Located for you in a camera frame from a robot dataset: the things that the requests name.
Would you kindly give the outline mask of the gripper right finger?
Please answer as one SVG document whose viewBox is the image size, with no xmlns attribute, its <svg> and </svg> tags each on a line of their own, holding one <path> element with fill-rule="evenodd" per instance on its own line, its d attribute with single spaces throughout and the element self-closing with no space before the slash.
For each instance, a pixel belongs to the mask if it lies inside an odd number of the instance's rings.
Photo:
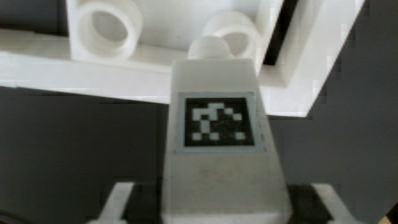
<svg viewBox="0 0 398 224">
<path fill-rule="evenodd" d="M 288 224 L 362 224 L 329 184 L 291 184 L 288 193 L 293 209 Z"/>
</svg>

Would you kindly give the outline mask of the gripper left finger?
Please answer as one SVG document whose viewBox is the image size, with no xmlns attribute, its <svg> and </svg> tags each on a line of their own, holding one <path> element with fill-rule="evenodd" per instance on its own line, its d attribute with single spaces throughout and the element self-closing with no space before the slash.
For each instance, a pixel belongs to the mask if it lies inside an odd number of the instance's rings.
<svg viewBox="0 0 398 224">
<path fill-rule="evenodd" d="M 155 183 L 114 184 L 99 215 L 87 224 L 160 224 Z"/>
</svg>

